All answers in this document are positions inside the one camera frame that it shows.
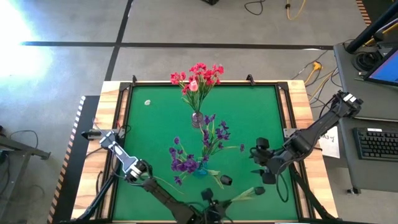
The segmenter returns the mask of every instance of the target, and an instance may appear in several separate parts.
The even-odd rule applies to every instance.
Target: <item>concrete floor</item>
[[[209,6],[199,0],[134,0],[124,42],[189,42],[221,44],[308,44],[333,45],[355,38],[365,24],[355,1],[309,0],[302,15],[288,21],[284,3],[266,1],[261,16],[245,11],[245,0],[220,0]],[[18,41],[114,42],[127,0],[36,0],[0,3],[0,123],[8,133],[33,129],[39,147],[52,152],[51,159],[33,158],[20,186],[21,200],[40,195],[32,184],[45,190],[35,203],[15,206],[7,220],[47,219],[56,181],[82,95],[98,95],[105,77],[112,47],[21,47]],[[300,2],[292,2],[292,14]],[[252,10],[259,6],[250,6]],[[13,21],[10,25],[4,21]],[[169,73],[188,70],[196,62],[221,63],[224,79],[286,80],[293,77],[319,50],[243,49],[145,49],[121,48],[112,80],[168,80]],[[333,52],[321,59],[322,74],[336,67]],[[298,78],[304,79],[311,68]],[[317,85],[308,88],[312,93]],[[325,85],[321,100],[327,101],[338,89]],[[320,108],[313,109],[317,117]],[[34,144],[28,134],[16,140]],[[326,160],[328,174],[340,217],[362,222],[396,223],[394,193],[364,191],[359,197],[345,195],[349,188],[346,167]]]

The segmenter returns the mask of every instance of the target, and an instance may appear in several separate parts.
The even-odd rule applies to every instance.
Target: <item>desk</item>
[[[149,85],[154,82],[137,82],[137,84],[141,85]],[[228,81],[226,84],[234,85],[234,83],[240,83],[243,85],[249,85],[248,81]],[[257,83],[273,83],[276,84],[276,81],[258,81]],[[281,105],[283,106],[283,117],[285,119],[285,124],[289,128],[291,125],[297,125],[298,128],[306,128],[310,125],[312,120],[312,114],[310,110],[310,106],[307,100],[307,94],[305,91],[305,87],[303,81],[287,81],[285,83],[285,88],[287,91],[280,90],[281,95]],[[121,86],[121,82],[104,82],[101,96],[99,99],[98,109],[95,117],[96,124],[101,129],[111,129],[115,123],[114,114],[116,111],[119,89]],[[123,96],[119,97],[119,100],[122,102],[120,106],[120,114],[119,114],[119,123],[123,123],[123,119],[125,117],[125,102],[127,100],[127,96],[123,94]],[[295,122],[291,122],[291,117],[289,116],[289,104],[287,101],[291,101],[292,107],[291,111],[294,112]],[[87,153],[97,149],[99,146],[97,141],[92,141],[89,143]],[[95,197],[95,188],[96,188],[96,179],[98,172],[103,170],[104,163],[106,160],[106,151],[98,151],[97,153],[92,154],[89,158],[86,159],[83,172],[81,174],[81,180],[78,187],[78,192],[76,195],[75,206],[73,208],[72,218],[76,218],[81,215],[86,207],[91,203],[91,201]],[[307,173],[308,182],[312,192],[319,199],[321,204],[334,216],[337,217],[336,208],[333,201],[333,196],[331,194],[330,185],[328,181],[328,177],[326,174],[325,165],[323,163],[322,153],[320,151],[314,151],[306,160],[305,160],[305,170]],[[266,186],[266,190],[271,191],[270,186]],[[112,193],[109,191],[106,198],[104,207],[101,211],[101,217],[106,217],[108,215],[108,206],[109,201],[111,199]],[[306,209],[306,199],[303,196],[302,192],[298,190],[298,202],[302,207],[302,215],[304,217],[308,217],[308,210]]]

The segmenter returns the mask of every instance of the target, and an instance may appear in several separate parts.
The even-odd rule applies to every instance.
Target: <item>green mat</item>
[[[248,159],[249,148],[255,146],[258,137],[267,138],[273,149],[284,142],[275,87],[216,86],[205,99],[201,112],[216,113],[216,124],[223,120],[230,127],[230,140],[224,146],[246,146],[244,152],[226,149],[210,157],[208,169],[219,170],[221,175],[233,179],[232,186],[224,189],[220,189],[210,175],[202,179],[191,175],[182,186],[174,183],[174,176],[179,175],[170,169],[169,147],[174,145],[174,137],[179,136],[185,150],[195,157],[201,156],[203,145],[200,130],[191,125],[193,111],[181,97],[181,89],[177,86],[134,87],[128,121],[132,129],[126,135],[126,152],[145,159],[153,166],[155,176],[183,192],[182,195],[158,181],[177,200],[200,202],[207,207],[208,203],[202,200],[200,192],[208,187],[214,192],[214,199],[227,200],[251,187],[264,186],[266,192],[263,195],[233,203],[227,209],[227,215],[233,220],[296,220],[289,171],[283,173],[289,189],[287,203],[280,200],[275,185],[263,185],[258,174],[250,173],[259,168],[252,159]],[[144,105],[146,100],[151,100],[149,106]],[[282,181],[280,190],[285,196]],[[114,220],[174,220],[170,211],[150,193],[125,181],[119,182],[115,206]]]

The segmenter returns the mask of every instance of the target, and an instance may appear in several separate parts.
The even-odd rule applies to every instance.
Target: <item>small vase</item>
[[[192,126],[194,128],[200,128],[203,126],[203,114],[200,111],[196,111],[192,114]]]
[[[207,162],[200,162],[199,167],[193,171],[193,176],[202,178],[208,175]]]

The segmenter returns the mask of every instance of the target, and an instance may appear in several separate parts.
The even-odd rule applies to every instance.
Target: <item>black keyboard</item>
[[[354,128],[360,159],[398,162],[398,129]]]

